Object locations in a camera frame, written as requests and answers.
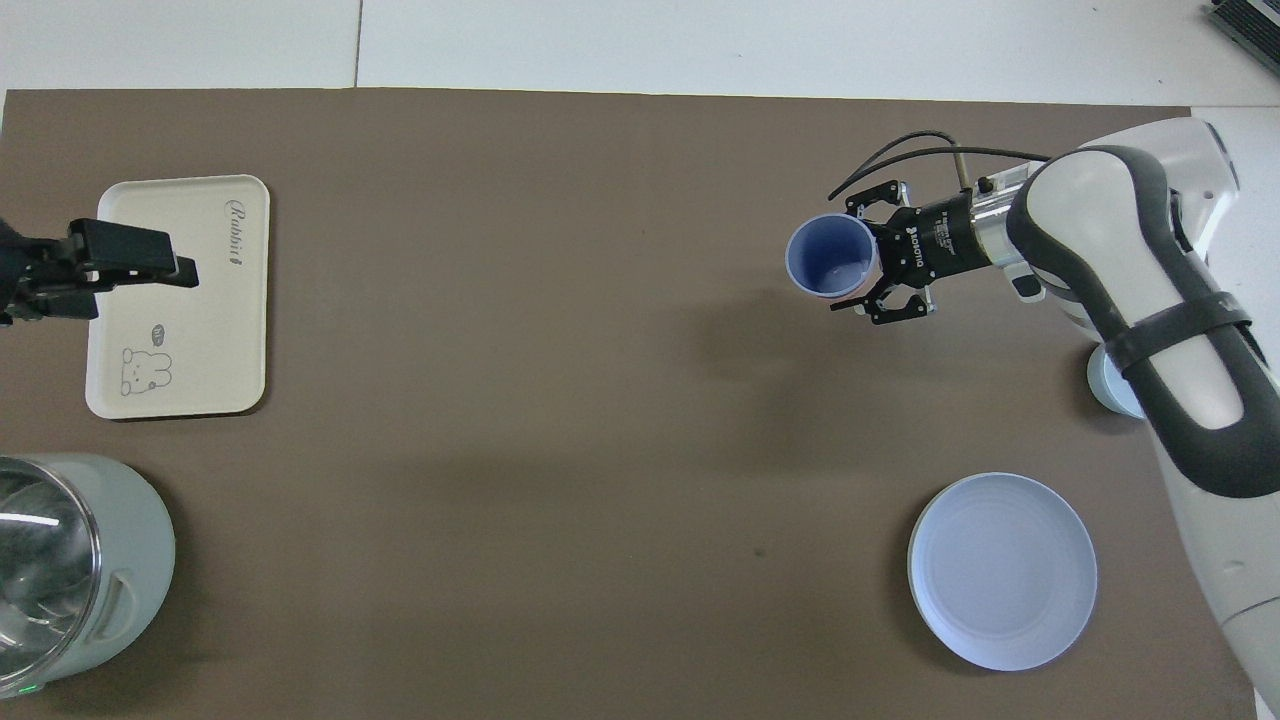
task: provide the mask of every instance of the blue cylinder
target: blue cylinder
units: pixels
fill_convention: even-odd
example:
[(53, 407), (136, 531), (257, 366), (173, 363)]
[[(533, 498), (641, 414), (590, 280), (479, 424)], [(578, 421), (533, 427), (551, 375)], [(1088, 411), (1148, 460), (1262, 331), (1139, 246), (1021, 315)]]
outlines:
[(876, 261), (876, 236), (842, 213), (810, 218), (787, 242), (791, 282), (818, 297), (842, 297), (867, 281)]

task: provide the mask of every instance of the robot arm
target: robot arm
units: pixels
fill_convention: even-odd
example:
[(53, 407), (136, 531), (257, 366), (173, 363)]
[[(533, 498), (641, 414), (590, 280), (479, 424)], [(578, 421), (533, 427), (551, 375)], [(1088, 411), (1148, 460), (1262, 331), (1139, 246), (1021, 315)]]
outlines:
[[(1211, 133), (1180, 123), (1188, 140)], [(1156, 152), (1161, 129), (1146, 133)], [(1042, 167), (1012, 202), (1009, 238), (1050, 292), (1083, 307), (1142, 402), (1201, 588), (1280, 707), (1280, 391), (1248, 316), (1190, 240), (1207, 245), (1225, 205), (1213, 201), (1234, 195), (1234, 177), (1202, 190), (1224, 182), (1225, 156), (1188, 161), (1189, 142), (1166, 163), (1140, 147), (1140, 131)]]
[(65, 240), (26, 237), (0, 219), (0, 327), (13, 320), (97, 318), (95, 293), (118, 286), (196, 287), (196, 263), (169, 233), (82, 218)]
[[(832, 309), (876, 324), (923, 316), (934, 309), (933, 281), (987, 265), (1024, 301), (1053, 296), (1105, 343), (1142, 402), (1201, 588), (1245, 671), (1280, 707), (1280, 388), (1248, 315), (1202, 260), (1238, 190), (1216, 132), (1193, 118), (1130, 128), (900, 208), (886, 223), (865, 220), (873, 202), (904, 204), (901, 187), (846, 201), (874, 237), (882, 274)], [(916, 295), (891, 307), (902, 284)]]

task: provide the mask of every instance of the black strap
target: black strap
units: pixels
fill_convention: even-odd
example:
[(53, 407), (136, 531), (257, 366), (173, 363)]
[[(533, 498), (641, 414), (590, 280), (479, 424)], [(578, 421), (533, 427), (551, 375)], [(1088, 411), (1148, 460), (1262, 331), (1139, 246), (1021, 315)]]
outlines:
[(1230, 292), (1215, 292), (1166, 307), (1107, 341), (1107, 355), (1124, 375), (1134, 363), (1222, 325), (1248, 325), (1249, 314)]

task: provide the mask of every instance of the white tray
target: white tray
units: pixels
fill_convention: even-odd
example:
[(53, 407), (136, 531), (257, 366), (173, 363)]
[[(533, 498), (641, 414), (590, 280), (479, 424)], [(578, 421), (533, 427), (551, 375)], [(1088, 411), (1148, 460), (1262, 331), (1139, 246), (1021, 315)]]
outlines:
[(122, 182), (102, 220), (164, 231), (200, 286), (97, 296), (84, 400), (109, 419), (242, 413), (266, 388), (270, 196), (252, 176)]

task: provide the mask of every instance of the kettle handle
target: kettle handle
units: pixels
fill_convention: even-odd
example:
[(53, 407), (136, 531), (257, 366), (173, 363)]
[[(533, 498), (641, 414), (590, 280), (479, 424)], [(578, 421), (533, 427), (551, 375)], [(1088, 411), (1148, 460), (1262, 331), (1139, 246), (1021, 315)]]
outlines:
[[(124, 621), (115, 624), (114, 620), (124, 612)], [(99, 616), (93, 630), (86, 635), (86, 643), (113, 642), (124, 637), (133, 628), (133, 621), (138, 618), (138, 596), (129, 582), (128, 570), (114, 570), (106, 585), (106, 601), (102, 603), (102, 614)]]

